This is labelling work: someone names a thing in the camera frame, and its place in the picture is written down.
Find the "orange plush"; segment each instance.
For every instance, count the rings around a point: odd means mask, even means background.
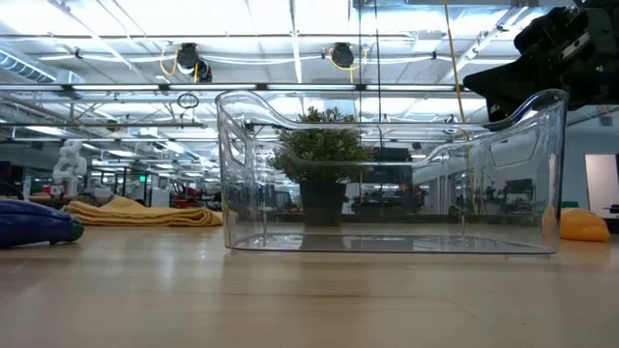
[[[610,233],[601,217],[579,208],[561,210],[561,239],[586,242],[608,242]]]

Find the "blue plush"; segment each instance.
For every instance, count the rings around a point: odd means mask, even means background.
[[[81,223],[67,213],[36,203],[0,199],[0,247],[74,242],[83,232]]]

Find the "transparent storage container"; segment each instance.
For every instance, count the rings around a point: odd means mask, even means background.
[[[254,93],[224,93],[225,245],[555,252],[567,98],[541,92],[490,124],[301,123]]]

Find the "table surface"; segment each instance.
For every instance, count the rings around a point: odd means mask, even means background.
[[[239,252],[220,228],[0,250],[6,347],[619,346],[619,245],[553,256]]]

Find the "yellow blanket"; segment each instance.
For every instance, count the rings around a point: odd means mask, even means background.
[[[147,208],[124,197],[97,208],[86,203],[73,201],[66,212],[90,226],[219,226],[221,213],[205,208],[174,209]]]

